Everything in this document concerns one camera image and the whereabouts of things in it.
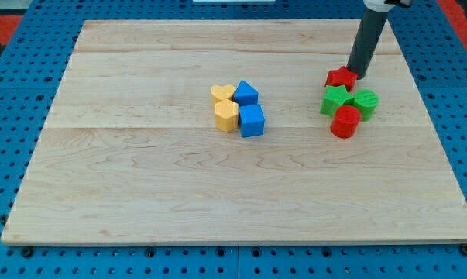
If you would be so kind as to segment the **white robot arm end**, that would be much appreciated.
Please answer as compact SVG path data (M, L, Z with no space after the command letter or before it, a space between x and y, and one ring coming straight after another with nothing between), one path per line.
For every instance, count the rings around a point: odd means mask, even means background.
M414 0L363 0L366 8L374 12L389 12L394 7L410 8Z

